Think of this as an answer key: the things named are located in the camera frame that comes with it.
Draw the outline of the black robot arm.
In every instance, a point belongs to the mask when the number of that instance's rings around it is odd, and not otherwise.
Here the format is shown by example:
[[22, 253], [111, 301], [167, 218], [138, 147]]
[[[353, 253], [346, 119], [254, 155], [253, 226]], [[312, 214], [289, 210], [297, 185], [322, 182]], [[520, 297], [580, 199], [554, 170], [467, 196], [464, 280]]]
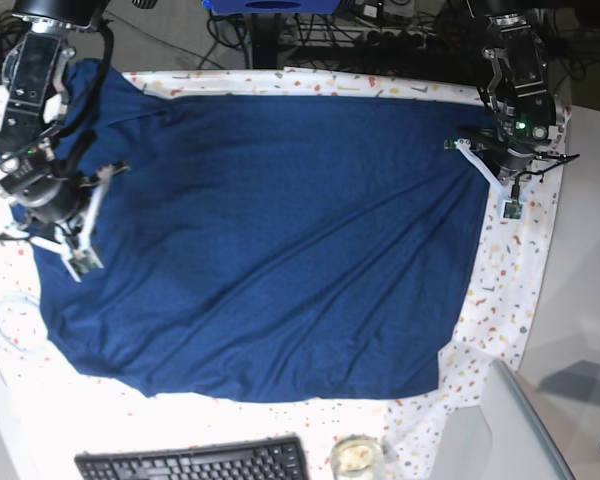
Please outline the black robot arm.
[[[53, 147], [86, 120], [110, 66], [114, 36], [103, 20], [104, 1], [17, 1], [11, 15], [27, 28], [6, 56], [1, 83], [8, 97], [0, 127], [0, 194], [36, 223], [70, 228], [87, 208], [77, 165], [95, 139], [83, 133], [65, 158]], [[65, 72], [75, 56], [72, 32], [97, 33], [101, 65], [86, 90], [73, 96]]]
[[465, 127], [461, 135], [496, 181], [507, 185], [563, 166], [579, 156], [556, 153], [566, 113], [549, 91], [548, 52], [538, 33], [539, 1], [470, 1], [470, 14], [486, 20], [482, 57], [493, 72], [478, 88], [495, 122], [492, 132]]

